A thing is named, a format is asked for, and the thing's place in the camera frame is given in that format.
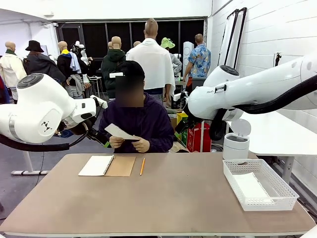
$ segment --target white jacket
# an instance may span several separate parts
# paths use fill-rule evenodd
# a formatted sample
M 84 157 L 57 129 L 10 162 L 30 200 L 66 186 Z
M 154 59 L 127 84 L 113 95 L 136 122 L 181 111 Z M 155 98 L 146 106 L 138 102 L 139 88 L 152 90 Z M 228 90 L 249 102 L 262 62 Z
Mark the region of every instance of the white jacket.
M 0 76 L 7 87 L 16 87 L 18 82 L 26 76 L 20 58 L 13 54 L 5 54 L 0 59 Z
M 171 84 L 169 94 L 174 96 L 175 77 L 169 52 L 155 40 L 146 38 L 129 50 L 126 60 L 138 62 L 145 74 L 144 89 L 163 88 Z

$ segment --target white plastic basket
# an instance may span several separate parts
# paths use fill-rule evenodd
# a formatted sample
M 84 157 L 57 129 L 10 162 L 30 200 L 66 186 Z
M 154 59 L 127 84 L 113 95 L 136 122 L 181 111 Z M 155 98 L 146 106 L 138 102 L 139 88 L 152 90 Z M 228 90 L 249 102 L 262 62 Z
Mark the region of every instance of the white plastic basket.
M 289 211 L 293 210 L 299 198 L 299 195 L 261 159 L 223 160 L 223 173 L 245 211 Z M 235 175 L 249 173 L 254 174 L 254 180 L 259 182 L 259 187 L 266 196 L 245 195 Z

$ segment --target window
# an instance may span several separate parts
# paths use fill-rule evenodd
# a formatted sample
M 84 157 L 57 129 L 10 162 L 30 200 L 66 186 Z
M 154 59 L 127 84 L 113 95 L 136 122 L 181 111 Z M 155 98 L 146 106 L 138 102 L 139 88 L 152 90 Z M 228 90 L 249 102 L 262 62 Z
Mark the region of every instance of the window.
M 145 22 L 131 22 L 132 44 L 136 41 L 144 41 Z
M 107 23 L 108 38 L 111 41 L 113 36 L 121 38 L 121 49 L 128 52 L 131 49 L 130 26 L 128 22 L 124 23 Z
M 169 51 L 172 54 L 178 52 L 178 21 L 158 21 L 157 43 L 160 45 L 162 39 L 167 37 L 175 44 L 175 47 Z
M 195 36 L 197 34 L 204 34 L 204 20 L 188 20 L 180 22 L 180 42 L 181 42 L 181 55 L 183 56 L 184 42 L 189 41 L 195 44 Z
M 103 58 L 108 52 L 105 24 L 83 24 L 83 32 L 87 56 Z
M 79 41 L 78 28 L 62 28 L 64 41 L 67 43 L 68 50 L 71 49 L 71 46 L 75 44 L 76 41 Z

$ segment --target pencil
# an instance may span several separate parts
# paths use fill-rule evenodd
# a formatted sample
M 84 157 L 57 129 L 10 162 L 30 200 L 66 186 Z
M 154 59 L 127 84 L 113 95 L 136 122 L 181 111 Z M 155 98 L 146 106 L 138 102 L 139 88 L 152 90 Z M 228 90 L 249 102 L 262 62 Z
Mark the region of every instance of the pencil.
M 142 173 L 143 173 L 144 163 L 145 163 L 145 157 L 143 158 L 143 163 L 142 163 L 142 167 L 141 167 L 140 176 L 141 176 L 141 175 L 142 175 Z

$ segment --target hand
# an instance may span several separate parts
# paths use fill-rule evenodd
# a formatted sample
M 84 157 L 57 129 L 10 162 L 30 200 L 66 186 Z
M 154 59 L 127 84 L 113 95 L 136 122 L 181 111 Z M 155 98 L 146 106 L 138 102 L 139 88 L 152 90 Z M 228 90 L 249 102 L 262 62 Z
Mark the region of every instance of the hand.
M 169 101 L 169 94 L 165 93 L 163 102 L 168 102 L 168 101 Z
M 150 142 L 141 137 L 135 137 L 137 137 L 139 140 L 136 142 L 132 142 L 134 148 L 140 153 L 146 153 L 150 148 Z
M 111 136 L 109 139 L 109 143 L 113 149 L 119 148 L 123 142 L 124 139 L 121 137 Z

